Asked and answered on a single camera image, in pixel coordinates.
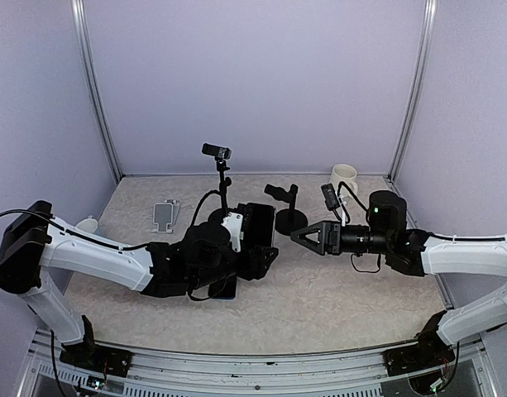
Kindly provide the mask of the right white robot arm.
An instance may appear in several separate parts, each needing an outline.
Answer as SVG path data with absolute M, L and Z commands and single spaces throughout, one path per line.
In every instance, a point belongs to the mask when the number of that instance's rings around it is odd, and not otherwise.
M 417 366 L 428 367 L 449 347 L 473 334 L 507 324 L 507 234 L 451 237 L 407 227 L 407 203 L 389 190 L 371 193 L 366 224 L 321 221 L 292 232 L 291 240 L 324 256 L 342 253 L 385 258 L 392 270 L 424 277 L 440 274 L 505 278 L 497 290 L 459 309 L 433 315 L 411 352 Z

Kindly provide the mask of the blue phone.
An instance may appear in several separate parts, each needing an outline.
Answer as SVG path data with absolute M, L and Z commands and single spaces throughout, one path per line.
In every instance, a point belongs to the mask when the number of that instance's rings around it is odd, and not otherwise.
M 208 297 L 211 299 L 233 300 L 237 293 L 237 278 L 229 277 L 209 286 Z

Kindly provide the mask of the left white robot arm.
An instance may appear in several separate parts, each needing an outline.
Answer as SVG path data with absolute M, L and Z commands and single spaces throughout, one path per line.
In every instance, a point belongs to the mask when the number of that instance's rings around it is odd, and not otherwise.
M 5 229 L 0 245 L 0 289 L 22 297 L 60 343 L 88 368 L 104 359 L 93 328 L 52 281 L 51 268 L 122 285 L 154 298 L 192 296 L 209 286 L 218 293 L 228 279 L 260 280 L 278 256 L 273 245 L 275 209 L 241 204 L 222 220 L 187 228 L 181 241 L 129 246 L 79 230 L 40 200 Z

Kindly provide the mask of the silver folding phone stand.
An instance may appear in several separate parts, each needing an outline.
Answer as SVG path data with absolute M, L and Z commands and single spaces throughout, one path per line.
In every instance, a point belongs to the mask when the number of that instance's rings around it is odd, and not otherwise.
M 152 211 L 152 224 L 154 233 L 172 234 L 179 216 L 181 204 L 179 200 L 166 199 L 155 203 Z

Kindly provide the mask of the black tall phone stand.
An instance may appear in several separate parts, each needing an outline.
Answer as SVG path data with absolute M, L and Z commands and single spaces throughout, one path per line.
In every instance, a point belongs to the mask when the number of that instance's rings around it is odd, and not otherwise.
M 213 211 L 209 218 L 221 222 L 228 214 L 227 188 L 231 185 L 232 181 L 225 173 L 230 170 L 227 166 L 227 161 L 231 158 L 232 150 L 228 147 L 204 143 L 202 146 L 202 153 L 213 157 L 216 162 L 216 170 L 219 175 L 218 193 L 221 207 Z

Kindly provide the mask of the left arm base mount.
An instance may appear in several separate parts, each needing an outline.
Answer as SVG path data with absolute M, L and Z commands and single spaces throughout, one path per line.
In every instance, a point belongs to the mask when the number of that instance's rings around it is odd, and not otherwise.
M 126 378 L 132 362 L 132 352 L 99 345 L 94 340 L 93 326 L 82 316 L 84 339 L 74 345 L 62 344 L 60 361 L 89 371 Z

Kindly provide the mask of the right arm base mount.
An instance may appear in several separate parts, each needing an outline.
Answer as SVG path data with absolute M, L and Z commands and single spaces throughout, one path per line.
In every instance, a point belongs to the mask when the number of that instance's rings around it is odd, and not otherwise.
M 445 310 L 434 314 L 416 336 L 416 343 L 383 352 L 388 376 L 408 374 L 456 359 L 451 344 L 444 342 L 437 334 L 438 323 Z

